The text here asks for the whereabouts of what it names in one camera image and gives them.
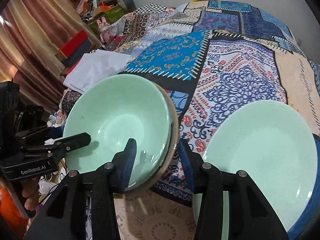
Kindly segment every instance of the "pink toy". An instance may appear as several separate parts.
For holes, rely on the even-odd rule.
[[[97,20],[98,31],[101,33],[100,39],[103,43],[107,43],[110,40],[110,30],[109,30],[110,24],[107,23],[105,17],[102,17],[101,20],[102,22],[100,20]]]

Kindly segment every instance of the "box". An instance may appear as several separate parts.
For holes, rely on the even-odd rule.
[[[106,12],[113,7],[114,5],[98,6],[95,10],[93,10],[92,17],[97,16],[99,13]]]

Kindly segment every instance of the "bolt head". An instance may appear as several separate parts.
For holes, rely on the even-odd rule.
[[[74,176],[76,176],[77,174],[78,174],[78,171],[76,171],[76,170],[69,171],[69,173],[68,173],[68,175],[69,175],[70,177],[74,177]]]
[[[113,163],[106,163],[106,164],[104,165],[104,168],[105,168],[105,169],[111,169],[111,168],[113,168]]]
[[[245,171],[238,171],[238,174],[240,177],[246,177],[247,176],[247,173]]]
[[[202,163],[202,168],[208,170],[211,169],[211,164],[210,163]]]

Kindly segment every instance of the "bowl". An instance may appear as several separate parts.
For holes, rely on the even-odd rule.
[[[168,151],[165,154],[164,161],[162,165],[159,166],[158,170],[149,177],[149,179],[141,184],[139,187],[136,187],[134,189],[131,189],[129,191],[126,191],[125,194],[114,194],[114,198],[132,198],[132,197],[137,197],[140,196],[144,190],[149,189],[151,186],[153,186],[158,180],[161,179],[162,175],[168,168],[172,157],[174,155],[174,152],[177,147],[177,143],[179,141],[179,120],[176,112],[176,108],[173,104],[172,99],[168,96],[168,94],[165,92],[165,90],[160,87],[158,84],[155,84],[155,86],[161,91],[162,95],[164,96],[169,112],[170,112],[170,117],[172,120],[171,123],[171,136],[170,136],[170,141],[168,145]]]
[[[148,180],[162,164],[171,118],[163,94],[151,81],[121,74],[98,82],[75,103],[63,137],[81,132],[91,135],[91,143],[65,158],[68,168],[80,173],[111,162],[129,138],[137,141],[129,190]]]
[[[316,181],[317,150],[305,120],[273,100],[249,103],[218,128],[203,159],[221,171],[245,170],[269,201],[284,228],[303,213]],[[195,219],[201,194],[193,195]],[[222,239],[228,239],[228,194],[224,194]]]

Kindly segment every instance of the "human hand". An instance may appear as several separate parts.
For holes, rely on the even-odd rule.
[[[39,204],[38,178],[27,179],[21,182],[22,196],[27,198],[24,207],[27,210],[36,210]]]

